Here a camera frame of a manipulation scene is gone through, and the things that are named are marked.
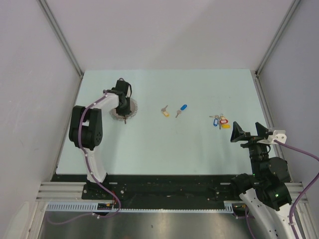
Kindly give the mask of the round metal keyring disc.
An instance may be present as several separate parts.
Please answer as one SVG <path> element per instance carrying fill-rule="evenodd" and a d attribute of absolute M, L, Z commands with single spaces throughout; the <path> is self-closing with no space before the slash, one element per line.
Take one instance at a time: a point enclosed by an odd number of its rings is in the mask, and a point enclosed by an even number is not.
<path fill-rule="evenodd" d="M 130 98 L 127 105 L 123 109 L 112 109 L 110 111 L 110 115 L 114 120 L 123 121 L 124 124 L 126 124 L 127 120 L 133 118 L 136 115 L 137 111 L 137 102 L 134 99 Z"/>

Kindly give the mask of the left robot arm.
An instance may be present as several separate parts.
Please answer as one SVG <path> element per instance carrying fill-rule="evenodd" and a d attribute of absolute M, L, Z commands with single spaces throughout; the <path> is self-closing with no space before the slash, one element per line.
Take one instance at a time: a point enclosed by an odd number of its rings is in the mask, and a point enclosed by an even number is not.
<path fill-rule="evenodd" d="M 96 155 L 103 139 L 102 113 L 110 113 L 115 120 L 127 123 L 135 116 L 137 104 L 131 99 L 132 86 L 119 78 L 110 90 L 88 106 L 74 106 L 69 127 L 69 140 L 82 150 L 87 168 L 87 180 L 95 183 L 93 194 L 99 199 L 109 196 L 110 186 L 104 183 L 107 176 L 101 157 Z"/>

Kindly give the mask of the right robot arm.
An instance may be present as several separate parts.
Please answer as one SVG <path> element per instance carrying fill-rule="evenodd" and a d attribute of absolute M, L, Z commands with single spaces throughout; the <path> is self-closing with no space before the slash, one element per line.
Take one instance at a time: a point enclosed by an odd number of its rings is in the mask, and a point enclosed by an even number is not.
<path fill-rule="evenodd" d="M 271 145 L 285 143 L 285 130 L 271 131 L 255 123 L 257 135 L 244 131 L 233 123 L 231 142 L 241 142 L 249 150 L 252 175 L 246 173 L 231 179 L 230 195 L 242 200 L 245 213 L 251 213 L 267 239 L 300 239 L 302 233 L 295 219 L 295 204 L 287 183 L 288 163 L 280 157 L 270 157 Z"/>

